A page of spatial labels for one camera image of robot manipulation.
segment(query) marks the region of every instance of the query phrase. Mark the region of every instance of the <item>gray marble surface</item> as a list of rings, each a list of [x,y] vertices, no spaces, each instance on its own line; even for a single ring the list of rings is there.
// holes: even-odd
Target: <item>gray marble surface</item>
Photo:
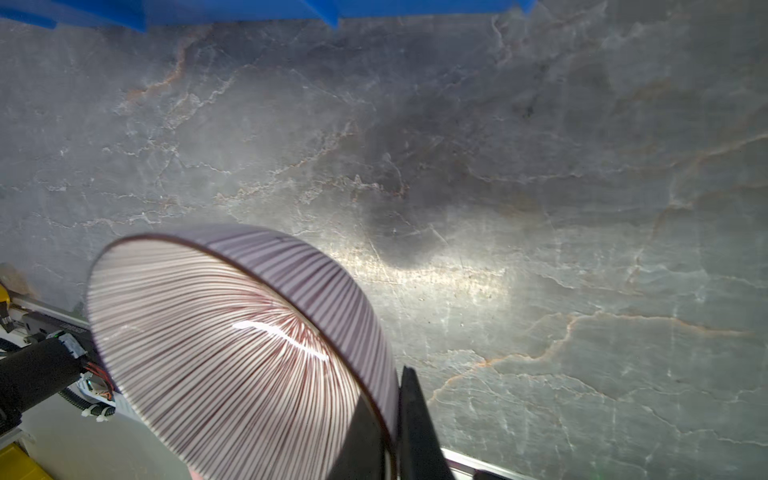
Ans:
[[[62,307],[109,241],[334,256],[443,443],[549,478],[764,478],[768,4],[44,31],[0,23],[0,261]]]

